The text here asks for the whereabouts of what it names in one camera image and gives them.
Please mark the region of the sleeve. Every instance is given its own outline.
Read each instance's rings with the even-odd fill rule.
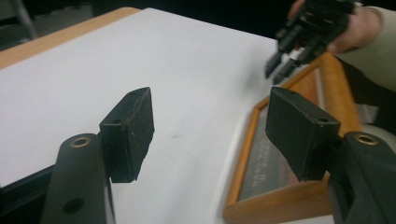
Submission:
[[[396,12],[370,7],[380,15],[383,29],[368,46],[337,55],[359,68],[374,83],[396,91]]]

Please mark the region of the framed picture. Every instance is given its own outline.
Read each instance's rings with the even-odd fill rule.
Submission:
[[[339,135],[361,130],[343,67],[331,54],[317,58],[282,87],[299,92],[340,120]],[[287,161],[266,137],[268,102],[266,97],[253,108],[224,207],[224,219],[230,224],[279,223],[331,214],[329,177],[299,183]]]

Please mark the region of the table surface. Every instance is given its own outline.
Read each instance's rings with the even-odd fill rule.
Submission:
[[[223,223],[249,113],[271,87],[262,69],[275,46],[121,8],[0,52],[0,186],[52,165],[63,140],[98,133],[123,95],[149,86],[156,132],[139,179],[113,185],[118,223]],[[318,221],[332,223],[301,223]]]

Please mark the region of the human hand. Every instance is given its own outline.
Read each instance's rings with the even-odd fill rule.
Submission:
[[[292,19],[304,4],[305,0],[295,1],[290,8],[288,19]],[[382,29],[381,17],[367,7],[357,7],[354,15],[349,15],[346,30],[329,44],[327,50],[332,54],[363,48],[378,36]]]

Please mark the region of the wooden table edge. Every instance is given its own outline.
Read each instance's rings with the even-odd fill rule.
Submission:
[[[138,11],[139,9],[137,8],[122,7],[102,16],[92,18],[90,20],[62,29],[50,35],[45,35],[30,42],[18,45],[14,48],[0,51],[0,69],[31,58],[49,49],[53,49],[69,40],[75,39],[81,35],[85,35],[114,21],[118,21],[124,17],[130,16]]]

